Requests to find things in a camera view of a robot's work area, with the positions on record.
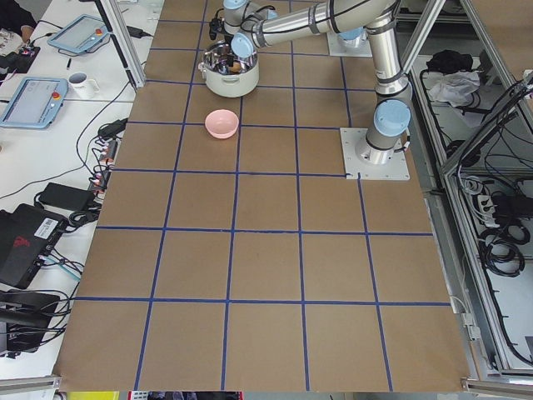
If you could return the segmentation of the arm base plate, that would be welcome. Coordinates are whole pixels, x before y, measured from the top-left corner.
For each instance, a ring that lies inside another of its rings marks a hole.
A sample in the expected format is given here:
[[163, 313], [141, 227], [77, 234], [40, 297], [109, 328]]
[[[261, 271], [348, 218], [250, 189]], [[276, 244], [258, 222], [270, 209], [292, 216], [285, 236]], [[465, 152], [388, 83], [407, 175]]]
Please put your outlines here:
[[370, 58], [370, 43], [365, 33], [354, 40], [344, 40], [339, 35], [329, 32], [327, 34], [329, 55], [333, 57]]
[[347, 179], [408, 181], [410, 179], [403, 143], [399, 137], [393, 148], [377, 150], [366, 141], [366, 128], [340, 129], [342, 155]]

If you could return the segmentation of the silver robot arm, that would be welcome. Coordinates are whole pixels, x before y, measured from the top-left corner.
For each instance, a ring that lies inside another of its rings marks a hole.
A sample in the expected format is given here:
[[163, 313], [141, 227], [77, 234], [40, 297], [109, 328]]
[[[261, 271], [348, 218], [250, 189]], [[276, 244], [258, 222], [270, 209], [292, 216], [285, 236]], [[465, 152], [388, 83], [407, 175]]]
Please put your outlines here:
[[411, 120], [411, 87], [398, 54], [395, 9], [396, 2], [388, 0], [330, 0], [279, 16], [272, 5], [225, 1], [218, 10], [222, 16], [209, 22], [209, 37], [223, 36], [235, 56], [248, 58], [278, 43], [363, 28], [370, 42], [378, 102], [372, 125], [356, 148], [366, 160], [388, 158]]

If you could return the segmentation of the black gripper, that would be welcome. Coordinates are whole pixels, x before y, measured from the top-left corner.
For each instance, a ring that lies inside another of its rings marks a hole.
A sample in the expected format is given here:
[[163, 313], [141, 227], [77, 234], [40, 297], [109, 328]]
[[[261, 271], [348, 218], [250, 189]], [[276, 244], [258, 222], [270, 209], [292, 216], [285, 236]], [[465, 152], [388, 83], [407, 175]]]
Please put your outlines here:
[[227, 32], [224, 27], [224, 19], [222, 17], [214, 17], [209, 22], [209, 38], [216, 40], [219, 36], [225, 37]]

